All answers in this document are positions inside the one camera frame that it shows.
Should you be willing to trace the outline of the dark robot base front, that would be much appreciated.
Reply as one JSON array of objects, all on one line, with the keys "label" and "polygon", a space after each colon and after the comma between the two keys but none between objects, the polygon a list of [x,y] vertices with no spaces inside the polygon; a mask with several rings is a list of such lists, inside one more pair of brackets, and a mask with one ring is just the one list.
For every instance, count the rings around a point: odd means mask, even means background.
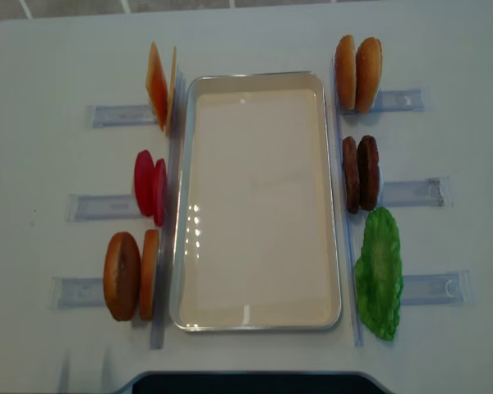
[{"label": "dark robot base front", "polygon": [[125,393],[388,393],[389,389],[357,373],[151,373]]}]

